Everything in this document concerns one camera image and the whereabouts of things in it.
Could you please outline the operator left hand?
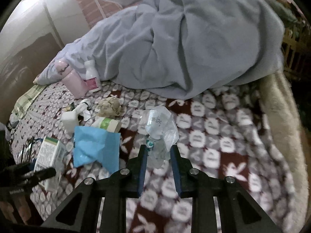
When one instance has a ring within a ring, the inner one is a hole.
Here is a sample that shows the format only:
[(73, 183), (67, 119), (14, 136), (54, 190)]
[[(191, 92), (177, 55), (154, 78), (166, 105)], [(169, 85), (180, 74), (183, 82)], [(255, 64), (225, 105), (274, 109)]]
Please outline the operator left hand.
[(31, 209), (24, 194), (12, 196), (10, 201), (1, 201), (1, 212), (5, 219), (17, 224), (28, 225)]

